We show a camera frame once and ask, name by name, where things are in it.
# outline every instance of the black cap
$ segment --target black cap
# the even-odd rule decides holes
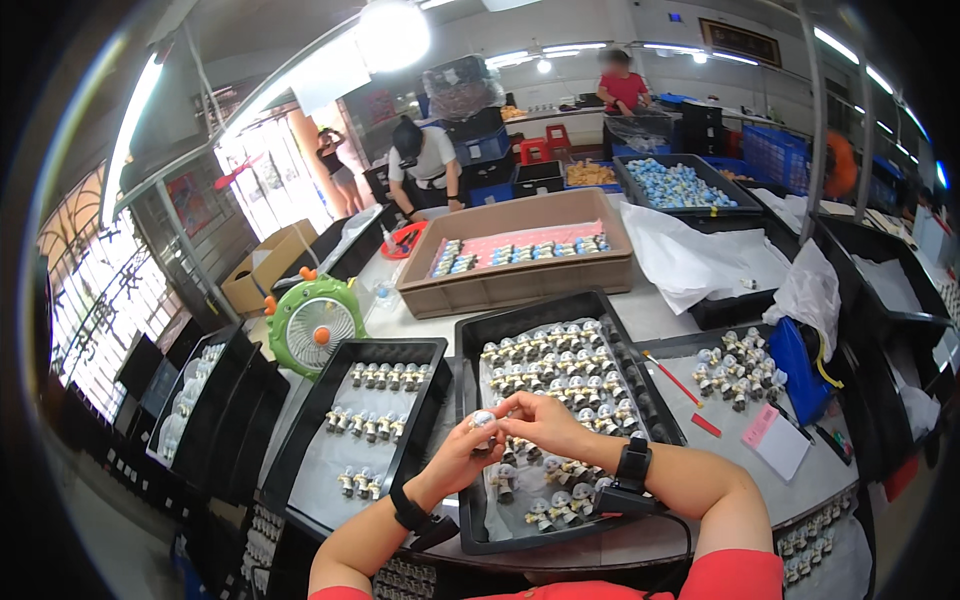
[[[400,167],[409,169],[417,164],[420,147],[423,145],[423,132],[410,117],[403,115],[394,129],[394,148],[400,154]]]

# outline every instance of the electric fan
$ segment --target electric fan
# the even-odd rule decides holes
[[[300,269],[303,281],[279,301],[268,296],[267,326],[276,361],[316,381],[326,361],[347,338],[365,338],[360,306],[339,279]]]

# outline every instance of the red t-shirt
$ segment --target red t-shirt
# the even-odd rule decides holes
[[[783,561],[771,552],[759,550],[717,550],[694,561],[679,600],[774,600],[781,598]],[[483,600],[640,600],[642,591],[602,581],[551,584],[515,594],[484,596]],[[674,600],[669,592],[656,593],[653,600]],[[356,588],[339,586],[312,593],[308,600],[370,600]]]
[[[600,78],[600,87],[605,87],[611,96],[622,101],[630,110],[633,110],[639,102],[637,97],[647,93],[647,86],[643,84],[643,78],[637,73],[631,73],[626,79],[604,75]]]

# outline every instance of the black tank top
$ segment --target black tank top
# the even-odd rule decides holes
[[[344,163],[340,162],[340,158],[337,156],[336,151],[324,156],[324,151],[318,150],[317,158],[319,158],[320,162],[324,164],[326,170],[330,172],[330,175],[333,175],[344,166]]]

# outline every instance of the cardboard box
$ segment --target cardboard box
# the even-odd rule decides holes
[[[294,231],[300,230],[303,239]],[[268,251],[256,268],[253,267],[253,252],[220,285],[224,296],[238,314],[260,310],[263,299],[270,294],[270,288],[283,276],[290,265],[303,254],[303,242],[313,244],[317,231],[306,219],[289,225],[263,240],[253,252]]]
[[[444,239],[468,240],[509,231],[600,220],[608,252],[544,258],[455,275],[431,277]],[[417,319],[503,308],[598,285],[609,294],[634,287],[634,250],[607,195],[588,187],[488,204],[430,221],[414,247],[396,289]]]

